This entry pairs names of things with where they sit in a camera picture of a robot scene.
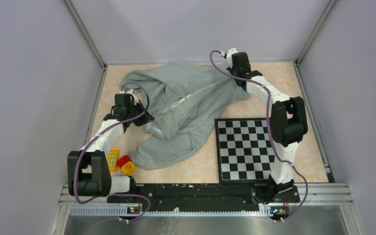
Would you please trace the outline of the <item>grey zip-up jacket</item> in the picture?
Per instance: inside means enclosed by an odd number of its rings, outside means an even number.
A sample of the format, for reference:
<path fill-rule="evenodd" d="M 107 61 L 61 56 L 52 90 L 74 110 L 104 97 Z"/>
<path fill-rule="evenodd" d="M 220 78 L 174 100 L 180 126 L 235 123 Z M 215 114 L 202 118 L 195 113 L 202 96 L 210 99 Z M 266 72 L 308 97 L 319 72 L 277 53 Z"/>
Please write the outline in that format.
<path fill-rule="evenodd" d="M 226 107 L 250 94 L 211 65 L 167 63 L 134 70 L 122 79 L 126 89 L 146 90 L 144 104 L 154 120 L 144 126 L 152 134 L 130 152 L 142 169 L 162 169 L 193 156 L 207 141 L 214 121 Z"/>

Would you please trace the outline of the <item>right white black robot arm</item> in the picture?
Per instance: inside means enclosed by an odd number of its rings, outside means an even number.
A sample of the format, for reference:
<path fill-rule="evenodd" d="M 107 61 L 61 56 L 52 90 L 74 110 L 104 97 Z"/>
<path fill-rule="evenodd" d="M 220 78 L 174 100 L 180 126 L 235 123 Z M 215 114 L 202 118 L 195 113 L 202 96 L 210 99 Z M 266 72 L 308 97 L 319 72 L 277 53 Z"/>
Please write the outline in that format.
<path fill-rule="evenodd" d="M 300 96 L 284 94 L 261 72 L 252 70 L 247 53 L 232 48 L 222 57 L 236 84 L 266 104 L 267 131 L 275 161 L 262 197 L 256 199 L 265 204 L 280 202 L 294 186 L 295 155 L 308 132 L 305 102 Z"/>

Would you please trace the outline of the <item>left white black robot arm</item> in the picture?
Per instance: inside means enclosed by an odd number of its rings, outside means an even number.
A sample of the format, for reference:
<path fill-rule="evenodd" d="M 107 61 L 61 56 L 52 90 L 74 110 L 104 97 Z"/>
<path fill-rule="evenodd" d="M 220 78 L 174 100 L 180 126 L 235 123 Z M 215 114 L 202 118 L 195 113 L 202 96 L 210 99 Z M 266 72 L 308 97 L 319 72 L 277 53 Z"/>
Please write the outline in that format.
<path fill-rule="evenodd" d="M 153 120 L 131 91 L 116 94 L 115 104 L 96 134 L 80 150 L 67 156 L 70 195 L 106 197 L 118 193 L 125 202 L 134 201 L 138 190 L 131 185 L 131 178 L 112 176 L 106 158 L 131 124 L 143 126 Z"/>

